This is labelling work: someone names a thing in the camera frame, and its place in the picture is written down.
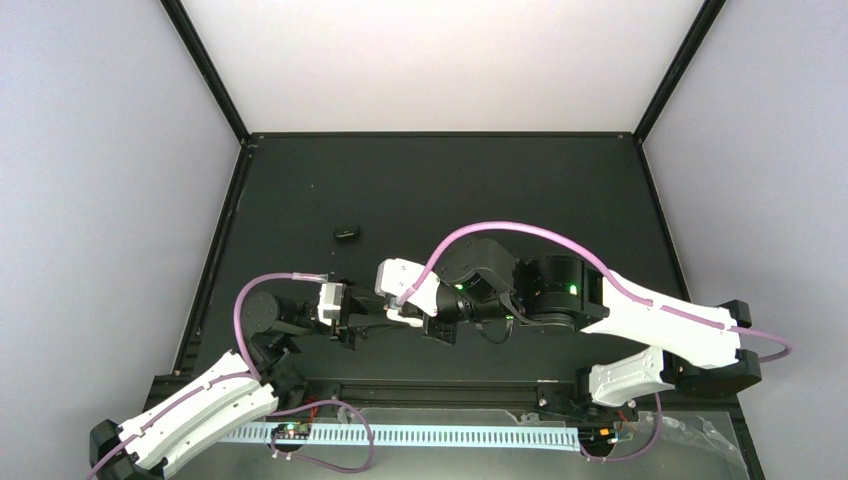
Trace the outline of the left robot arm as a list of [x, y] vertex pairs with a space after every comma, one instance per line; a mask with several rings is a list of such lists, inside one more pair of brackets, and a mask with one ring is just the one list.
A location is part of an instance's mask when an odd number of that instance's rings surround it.
[[352, 345], [365, 327], [355, 315], [384, 312], [384, 300], [323, 274], [271, 273], [252, 279], [233, 308], [237, 348], [147, 411], [121, 423], [104, 420], [90, 432], [90, 479], [168, 479], [231, 432], [257, 420], [281, 419], [269, 447], [305, 439], [314, 417], [336, 409], [357, 415], [336, 397], [312, 399], [288, 365], [299, 336], [324, 334]]

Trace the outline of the black charging case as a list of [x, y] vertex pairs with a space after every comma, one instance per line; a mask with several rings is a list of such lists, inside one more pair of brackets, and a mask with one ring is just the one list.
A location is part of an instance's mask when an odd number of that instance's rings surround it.
[[359, 225], [339, 226], [333, 230], [333, 238], [340, 242], [351, 241], [360, 235], [361, 228]]

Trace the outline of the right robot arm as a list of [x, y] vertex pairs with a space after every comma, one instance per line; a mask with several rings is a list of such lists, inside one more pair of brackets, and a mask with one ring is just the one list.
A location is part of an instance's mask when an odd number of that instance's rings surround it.
[[569, 401], [585, 419], [666, 391], [734, 396], [763, 377], [758, 354], [741, 345], [739, 332], [750, 325], [745, 303], [693, 305], [575, 256], [524, 260], [495, 240], [471, 237], [439, 252], [412, 287], [428, 326], [504, 319], [641, 344], [634, 354], [578, 371]]

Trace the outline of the white charging case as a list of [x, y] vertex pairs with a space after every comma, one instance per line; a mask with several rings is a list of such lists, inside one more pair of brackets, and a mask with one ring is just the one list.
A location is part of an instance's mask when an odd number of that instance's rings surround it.
[[397, 309], [391, 309], [391, 308], [387, 309], [386, 310], [386, 317], [391, 322], [395, 322], [395, 323], [399, 323], [399, 324], [405, 324], [405, 325], [408, 325], [412, 328], [421, 328], [423, 326], [423, 320], [421, 318], [404, 316]]

